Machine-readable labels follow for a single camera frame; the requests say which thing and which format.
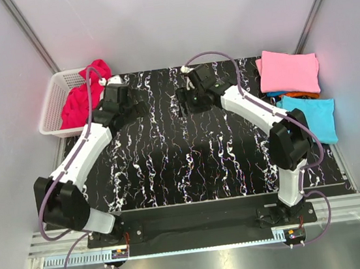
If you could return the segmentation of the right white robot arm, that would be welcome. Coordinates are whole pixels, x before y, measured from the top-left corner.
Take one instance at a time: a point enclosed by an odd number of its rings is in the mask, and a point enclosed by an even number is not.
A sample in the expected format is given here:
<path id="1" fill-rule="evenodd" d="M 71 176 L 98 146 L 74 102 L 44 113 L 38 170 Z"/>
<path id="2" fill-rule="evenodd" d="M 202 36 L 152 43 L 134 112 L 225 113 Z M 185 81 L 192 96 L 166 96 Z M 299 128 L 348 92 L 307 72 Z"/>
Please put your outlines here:
<path id="1" fill-rule="evenodd" d="M 272 106 L 241 90 L 236 79 L 218 79 L 204 65 L 183 66 L 181 74 L 186 85 L 175 92 L 180 116 L 219 107 L 239 115 L 267 134 L 269 156 L 279 173 L 279 189 L 277 203 L 264 222 L 269 225 L 296 223 L 305 207 L 302 169 L 313 144 L 305 130 L 305 114 L 299 109 L 289 112 Z"/>

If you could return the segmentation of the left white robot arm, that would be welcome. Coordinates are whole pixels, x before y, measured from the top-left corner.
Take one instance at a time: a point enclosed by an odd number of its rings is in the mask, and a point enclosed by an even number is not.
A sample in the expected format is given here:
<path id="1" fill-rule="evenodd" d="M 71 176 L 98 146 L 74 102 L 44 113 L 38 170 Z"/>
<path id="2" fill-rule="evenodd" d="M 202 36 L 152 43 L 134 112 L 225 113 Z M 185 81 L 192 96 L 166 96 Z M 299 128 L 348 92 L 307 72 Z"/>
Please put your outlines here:
<path id="1" fill-rule="evenodd" d="M 99 235 L 110 245 L 122 241 L 125 230 L 121 217 L 91 208 L 82 190 L 102 151 L 124 126 L 146 113 L 147 106 L 136 89 L 119 76 L 108 80 L 103 99 L 90 115 L 91 122 L 84 126 L 63 163 L 48 178 L 35 181 L 40 223 L 64 228 L 66 232 Z"/>

